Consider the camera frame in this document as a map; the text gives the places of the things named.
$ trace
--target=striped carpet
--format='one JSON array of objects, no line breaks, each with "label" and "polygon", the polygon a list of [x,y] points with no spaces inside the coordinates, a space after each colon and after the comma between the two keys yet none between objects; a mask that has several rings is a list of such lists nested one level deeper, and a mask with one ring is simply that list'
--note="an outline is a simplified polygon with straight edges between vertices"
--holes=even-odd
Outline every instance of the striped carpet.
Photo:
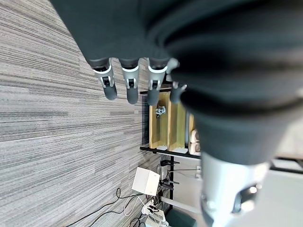
[{"label": "striped carpet", "polygon": [[[136,168],[155,170],[160,156],[139,150],[148,109],[142,97],[128,104],[117,60],[118,98],[108,101],[48,1],[1,0],[0,31],[0,227],[63,227],[114,201],[118,187],[132,193]],[[140,76],[146,89],[144,61]],[[94,226],[127,227],[138,211]]]}]

